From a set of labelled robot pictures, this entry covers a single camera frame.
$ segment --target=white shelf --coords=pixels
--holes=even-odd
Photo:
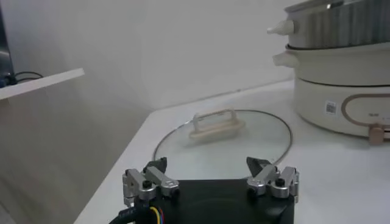
[[[53,84],[57,84],[60,82],[67,81],[69,79],[74,79],[85,75],[84,70],[82,68],[75,69],[72,71],[50,75],[47,77],[43,77],[42,79],[36,79],[29,82],[20,83],[13,86],[7,86],[4,88],[0,88],[0,100],[6,99],[12,96],[16,96],[22,93],[30,92],[36,89],[40,89],[46,86],[51,86]]]

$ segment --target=pot handle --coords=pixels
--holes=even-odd
[[[274,59],[274,64],[276,66],[285,66],[288,68],[298,68],[299,67],[299,61],[298,58],[290,53],[283,52],[281,54],[277,54],[272,56]]]
[[[279,34],[282,36],[290,35],[294,33],[294,21],[293,20],[283,20],[278,23],[275,27],[270,27],[267,29],[268,34]]]
[[[210,124],[203,128],[199,127],[199,120],[212,115],[224,114],[226,112],[230,112],[229,120],[221,121],[216,124]],[[193,125],[194,125],[194,130],[190,133],[190,138],[202,139],[220,133],[238,131],[239,129],[245,127],[245,122],[237,118],[237,113],[234,109],[226,109],[226,110],[214,111],[212,113],[203,114],[203,115],[195,114],[193,118]]]

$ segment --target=red wire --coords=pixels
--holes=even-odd
[[[159,210],[160,213],[161,213],[161,219],[162,219],[163,223],[165,223],[165,217],[164,217],[163,210],[161,210],[161,208],[158,208],[158,210]]]

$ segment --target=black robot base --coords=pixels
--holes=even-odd
[[[110,224],[293,224],[299,173],[280,172],[262,159],[247,158],[252,174],[237,180],[173,180],[164,172],[166,158],[150,162],[140,173],[123,175],[124,203],[129,207]]]

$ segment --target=brown control knob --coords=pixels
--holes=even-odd
[[[371,145],[380,145],[385,139],[385,130],[380,124],[374,124],[370,126],[368,137]]]

